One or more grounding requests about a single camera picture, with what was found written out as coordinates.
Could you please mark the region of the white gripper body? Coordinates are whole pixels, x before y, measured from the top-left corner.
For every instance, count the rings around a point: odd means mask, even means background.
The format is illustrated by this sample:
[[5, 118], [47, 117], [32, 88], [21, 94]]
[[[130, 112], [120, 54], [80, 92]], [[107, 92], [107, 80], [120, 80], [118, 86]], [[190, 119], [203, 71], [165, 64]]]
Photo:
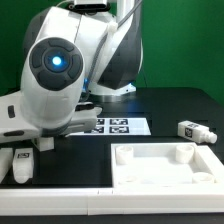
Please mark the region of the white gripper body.
[[100, 106], [92, 102], [79, 103], [68, 124], [56, 129], [42, 128], [28, 121], [21, 112], [21, 92], [0, 97], [0, 143], [54, 137], [95, 128]]

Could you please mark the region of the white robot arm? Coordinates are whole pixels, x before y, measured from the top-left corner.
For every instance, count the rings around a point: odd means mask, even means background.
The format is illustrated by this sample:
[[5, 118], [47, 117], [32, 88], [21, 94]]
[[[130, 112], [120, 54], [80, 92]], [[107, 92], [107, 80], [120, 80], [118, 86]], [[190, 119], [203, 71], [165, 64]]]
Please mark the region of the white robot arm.
[[143, 0], [73, 0], [35, 16], [24, 38], [20, 90], [0, 97], [0, 143], [95, 127], [91, 94], [132, 89], [142, 60]]

